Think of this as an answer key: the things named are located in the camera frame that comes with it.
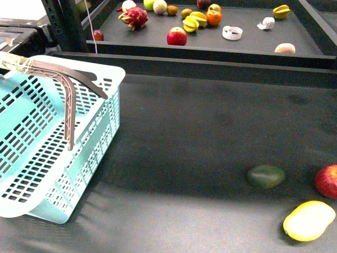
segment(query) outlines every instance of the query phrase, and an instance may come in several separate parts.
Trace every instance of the dragon fruit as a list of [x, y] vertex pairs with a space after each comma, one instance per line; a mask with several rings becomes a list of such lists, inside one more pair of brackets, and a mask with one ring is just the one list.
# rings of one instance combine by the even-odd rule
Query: dragon fruit
[[135, 30], [138, 27], [144, 27], [148, 17], [145, 10], [139, 7], [132, 7], [128, 9], [127, 12], [121, 14], [118, 19], [121, 19], [125, 24], [129, 25], [132, 30]]

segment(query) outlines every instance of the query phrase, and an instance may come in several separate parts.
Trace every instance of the small red fruit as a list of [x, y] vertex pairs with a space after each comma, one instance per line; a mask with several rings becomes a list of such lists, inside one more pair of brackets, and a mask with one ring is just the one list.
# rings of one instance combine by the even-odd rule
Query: small red fruit
[[101, 30], [94, 30], [94, 37], [96, 41], [104, 41], [104, 34]]
[[166, 40], [168, 45], [184, 46], [187, 43], [187, 34], [181, 27], [174, 27], [169, 30]]
[[337, 164], [320, 170], [315, 177], [318, 192], [328, 198], [337, 199]]
[[196, 0], [196, 5], [200, 9], [205, 9], [211, 4], [211, 0]]

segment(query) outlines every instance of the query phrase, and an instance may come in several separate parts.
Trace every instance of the kiwi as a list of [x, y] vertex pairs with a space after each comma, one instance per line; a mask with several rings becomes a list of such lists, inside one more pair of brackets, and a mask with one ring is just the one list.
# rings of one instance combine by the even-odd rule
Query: kiwi
[[178, 8], [176, 6], [174, 6], [174, 5], [169, 5], [167, 7], [166, 11], [167, 11], [167, 13], [168, 13], [169, 16], [175, 16], [175, 15], [177, 15]]
[[185, 19], [187, 16], [189, 16], [193, 11], [191, 9], [183, 9], [181, 11], [181, 17]]

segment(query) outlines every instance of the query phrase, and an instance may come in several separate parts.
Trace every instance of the brown basket handle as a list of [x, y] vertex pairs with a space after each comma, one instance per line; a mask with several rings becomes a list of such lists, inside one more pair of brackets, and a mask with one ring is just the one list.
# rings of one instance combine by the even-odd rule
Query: brown basket handle
[[107, 99], [105, 92], [85, 75], [53, 63], [46, 63], [25, 58], [15, 54], [0, 52], [0, 68], [12, 70], [18, 73], [47, 77], [59, 81], [65, 90], [65, 115], [64, 115], [64, 139], [68, 142], [68, 149], [74, 145], [76, 91], [69, 77], [87, 86], [96, 95]]

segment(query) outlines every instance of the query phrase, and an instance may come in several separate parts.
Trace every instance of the light blue basket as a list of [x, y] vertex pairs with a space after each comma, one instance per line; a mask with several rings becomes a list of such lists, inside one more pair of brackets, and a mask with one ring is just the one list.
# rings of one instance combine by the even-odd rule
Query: light blue basket
[[44, 77], [8, 72], [0, 80], [0, 216], [24, 214], [68, 221], [120, 125], [120, 67], [35, 56], [91, 72], [108, 95], [99, 98], [71, 79], [76, 89], [72, 151], [63, 140], [64, 90]]

